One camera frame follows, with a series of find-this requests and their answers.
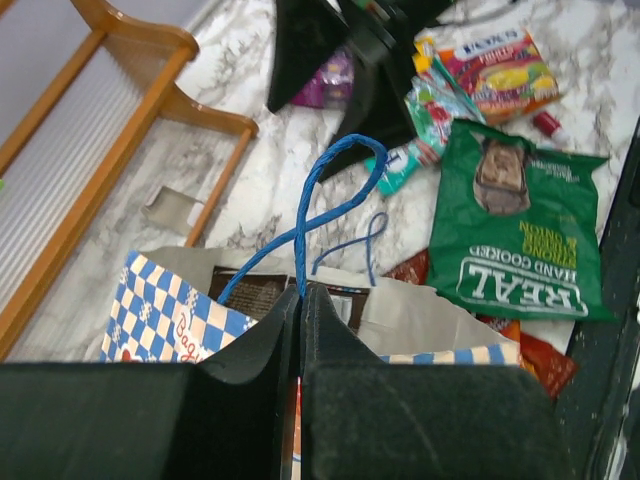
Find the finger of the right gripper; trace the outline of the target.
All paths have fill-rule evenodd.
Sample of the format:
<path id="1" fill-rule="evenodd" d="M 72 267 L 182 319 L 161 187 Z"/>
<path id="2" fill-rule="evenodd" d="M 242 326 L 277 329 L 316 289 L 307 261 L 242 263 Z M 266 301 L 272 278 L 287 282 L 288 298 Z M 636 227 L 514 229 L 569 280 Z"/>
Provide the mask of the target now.
<path id="1" fill-rule="evenodd" d="M 357 133 L 382 143 L 388 150 L 407 144 L 416 137 L 405 96 L 412 73 L 402 79 L 390 64 L 355 66 L 351 99 L 330 145 L 346 135 Z"/>
<path id="2" fill-rule="evenodd" d="M 266 101 L 277 113 L 346 40 L 347 26 L 325 0 L 276 0 L 275 47 Z"/>

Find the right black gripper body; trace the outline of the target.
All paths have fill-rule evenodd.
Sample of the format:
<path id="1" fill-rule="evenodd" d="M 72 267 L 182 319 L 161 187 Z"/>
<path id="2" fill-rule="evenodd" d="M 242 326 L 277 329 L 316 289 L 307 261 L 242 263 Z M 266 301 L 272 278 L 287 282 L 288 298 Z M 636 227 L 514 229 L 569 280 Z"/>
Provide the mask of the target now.
<path id="1" fill-rule="evenodd" d="M 329 52 L 347 48 L 365 65 L 411 51 L 413 36 L 433 24 L 453 1 L 338 1 L 329 28 Z"/>

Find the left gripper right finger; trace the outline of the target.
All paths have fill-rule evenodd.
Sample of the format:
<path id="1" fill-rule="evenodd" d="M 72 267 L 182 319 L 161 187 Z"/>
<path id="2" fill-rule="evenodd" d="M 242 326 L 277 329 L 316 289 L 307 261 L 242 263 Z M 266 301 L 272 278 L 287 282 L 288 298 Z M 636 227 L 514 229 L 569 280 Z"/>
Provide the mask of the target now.
<path id="1" fill-rule="evenodd" d="M 305 479 L 567 479 L 550 398 L 511 366 L 390 364 L 325 287 L 301 313 Z"/>

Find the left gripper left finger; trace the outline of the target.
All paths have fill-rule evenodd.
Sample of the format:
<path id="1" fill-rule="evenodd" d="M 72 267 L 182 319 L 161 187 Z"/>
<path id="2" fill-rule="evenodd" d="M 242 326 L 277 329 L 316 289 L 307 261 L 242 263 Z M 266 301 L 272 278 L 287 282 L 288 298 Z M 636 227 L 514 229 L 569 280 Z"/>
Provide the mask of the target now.
<path id="1" fill-rule="evenodd" d="M 9 363 L 5 479 L 287 479 L 300 298 L 197 363 Z"/>

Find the blue checkered paper bag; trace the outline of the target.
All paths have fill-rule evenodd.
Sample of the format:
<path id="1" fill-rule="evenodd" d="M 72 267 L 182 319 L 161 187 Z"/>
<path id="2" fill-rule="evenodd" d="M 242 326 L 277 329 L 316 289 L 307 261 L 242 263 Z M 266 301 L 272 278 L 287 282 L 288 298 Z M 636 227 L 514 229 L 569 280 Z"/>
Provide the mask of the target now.
<path id="1" fill-rule="evenodd" d="M 377 141 L 349 135 L 330 147 L 307 177 L 294 229 L 270 243 L 277 249 L 292 243 L 300 298 L 297 326 L 296 400 L 292 470 L 287 479 L 301 475 L 301 313 L 307 288 L 306 235 L 361 204 L 381 177 L 386 149 Z M 237 340 L 258 322 L 228 309 L 223 299 L 199 293 L 185 280 L 134 252 L 125 264 L 114 309 L 103 342 L 102 363 L 200 363 Z M 470 362 L 437 364 L 420 356 L 410 365 L 510 366 L 501 345 L 489 349 L 487 365 Z"/>

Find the brown kettle chips bag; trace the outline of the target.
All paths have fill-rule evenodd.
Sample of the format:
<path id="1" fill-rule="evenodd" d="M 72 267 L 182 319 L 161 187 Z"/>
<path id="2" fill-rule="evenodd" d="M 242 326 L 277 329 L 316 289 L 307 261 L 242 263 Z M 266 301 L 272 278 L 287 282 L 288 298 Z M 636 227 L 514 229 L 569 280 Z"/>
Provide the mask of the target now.
<path id="1" fill-rule="evenodd" d="M 212 273 L 209 296 L 217 298 L 235 273 L 233 269 L 216 266 Z M 259 320 L 281 293 L 293 284 L 295 279 L 286 274 L 248 274 L 231 293 L 227 306 Z M 324 286 L 328 290 L 338 316 L 352 331 L 358 332 L 370 288 L 340 286 L 332 283 L 324 283 Z"/>

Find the red Doritos chips bag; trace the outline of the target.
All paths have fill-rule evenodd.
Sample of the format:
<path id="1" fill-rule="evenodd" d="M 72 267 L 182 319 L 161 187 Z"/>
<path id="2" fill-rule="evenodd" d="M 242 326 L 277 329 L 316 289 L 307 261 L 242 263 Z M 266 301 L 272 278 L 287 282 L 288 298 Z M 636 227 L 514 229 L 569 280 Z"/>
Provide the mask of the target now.
<path id="1" fill-rule="evenodd" d="M 414 285 L 424 285 L 428 272 L 429 252 L 424 249 L 389 270 L 385 277 Z M 520 366 L 537 378 L 552 399 L 557 398 L 576 374 L 578 365 L 572 359 L 559 352 L 550 343 L 525 333 L 519 320 L 502 319 L 478 313 L 472 313 L 472 316 L 519 344 Z"/>

